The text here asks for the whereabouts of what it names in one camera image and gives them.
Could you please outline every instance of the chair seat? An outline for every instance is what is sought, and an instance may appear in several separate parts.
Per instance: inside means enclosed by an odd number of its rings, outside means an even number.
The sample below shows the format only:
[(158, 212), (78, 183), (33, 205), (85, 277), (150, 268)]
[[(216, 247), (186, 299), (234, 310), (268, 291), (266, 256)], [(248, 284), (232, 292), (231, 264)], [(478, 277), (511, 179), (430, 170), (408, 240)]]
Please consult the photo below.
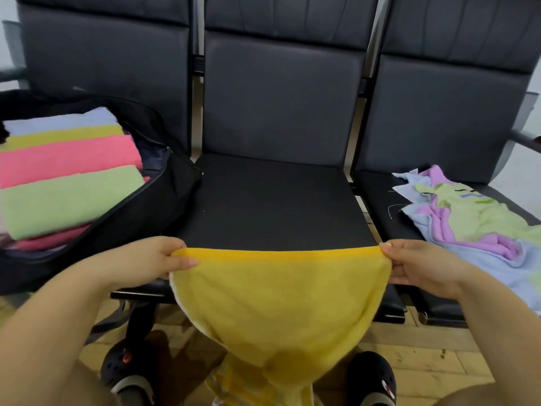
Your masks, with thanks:
[[(355, 172), (352, 178), (359, 188), (370, 216), (383, 241), (388, 239), (424, 239), (421, 232), (401, 209), (411, 204), (407, 199), (392, 190), (406, 181), (390, 174), (375, 172)], [(509, 210), (523, 217), (529, 225), (539, 225), (539, 221), (509, 198), (485, 184), (465, 182), (481, 194), (494, 198), (507, 205)], [(416, 309), (426, 316), (428, 324), (446, 326), (465, 326), (464, 315), (456, 301), (441, 299), (425, 291), (408, 289)]]
[[(214, 154), (196, 166), (203, 171), (201, 186), (185, 216), (166, 231), (188, 246), (310, 251), (376, 245), (338, 168)], [(160, 285), (170, 300), (169, 288)], [(157, 288), (152, 283), (132, 291), (148, 299)], [(375, 319), (403, 323), (404, 310), (390, 285)]]

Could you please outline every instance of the chair backrest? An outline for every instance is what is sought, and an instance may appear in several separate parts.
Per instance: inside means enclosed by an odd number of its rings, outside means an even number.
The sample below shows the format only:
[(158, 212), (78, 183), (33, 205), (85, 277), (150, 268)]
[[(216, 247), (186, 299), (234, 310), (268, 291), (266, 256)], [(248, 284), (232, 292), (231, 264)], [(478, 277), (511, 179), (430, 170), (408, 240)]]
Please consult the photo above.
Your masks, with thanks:
[(392, 0), (354, 170), (488, 183), (541, 53), (541, 0)]
[(17, 0), (32, 89), (140, 101), (190, 151), (191, 0)]
[(206, 0), (203, 152), (342, 167), (377, 0)]

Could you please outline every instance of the yellow towel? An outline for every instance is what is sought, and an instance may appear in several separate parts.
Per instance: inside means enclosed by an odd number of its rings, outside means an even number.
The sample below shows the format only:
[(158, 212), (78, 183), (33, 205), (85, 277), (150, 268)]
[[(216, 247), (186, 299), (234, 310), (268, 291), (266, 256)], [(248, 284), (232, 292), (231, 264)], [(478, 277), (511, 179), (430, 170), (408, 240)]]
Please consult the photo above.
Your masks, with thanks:
[(192, 323), (230, 352), (207, 380), (228, 406), (312, 406), (312, 382), (360, 341), (391, 271), (379, 247), (174, 254), (199, 260), (171, 284)]
[(120, 125), (102, 125), (100, 127), (58, 129), (45, 133), (8, 137), (6, 143), (0, 145), (0, 151), (14, 151), (16, 149), (51, 144), (53, 142), (105, 138), (111, 135), (124, 135), (124, 131), (122, 131)]

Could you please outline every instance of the black shoe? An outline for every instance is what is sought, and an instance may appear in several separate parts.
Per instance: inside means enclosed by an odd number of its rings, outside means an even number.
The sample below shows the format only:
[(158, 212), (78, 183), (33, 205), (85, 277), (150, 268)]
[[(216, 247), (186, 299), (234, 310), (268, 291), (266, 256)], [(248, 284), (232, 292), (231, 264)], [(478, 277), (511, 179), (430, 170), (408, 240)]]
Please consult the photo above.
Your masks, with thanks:
[(373, 405), (396, 404), (396, 381), (389, 362), (375, 352), (353, 357), (347, 369), (347, 404), (361, 406), (364, 400)]
[(154, 405), (157, 369), (156, 351), (150, 342), (128, 344), (124, 339), (107, 352), (99, 378), (114, 394), (138, 389), (146, 397), (145, 404)]

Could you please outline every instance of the black suitcase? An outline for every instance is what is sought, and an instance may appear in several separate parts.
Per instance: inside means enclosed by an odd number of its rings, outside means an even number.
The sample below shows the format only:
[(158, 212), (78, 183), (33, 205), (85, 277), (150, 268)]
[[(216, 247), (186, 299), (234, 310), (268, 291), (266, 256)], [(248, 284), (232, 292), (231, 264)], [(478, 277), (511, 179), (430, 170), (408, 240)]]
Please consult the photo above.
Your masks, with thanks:
[[(155, 110), (136, 101), (98, 95), (57, 98), (27, 90), (0, 93), (0, 121), (83, 113), (97, 107), (107, 107), (132, 135), (150, 180), (59, 251), (0, 250), (0, 295), (35, 291), (79, 260), (159, 235), (185, 211), (201, 171), (182, 150), (171, 148), (178, 141)], [(8, 133), (0, 128), (4, 142)]]

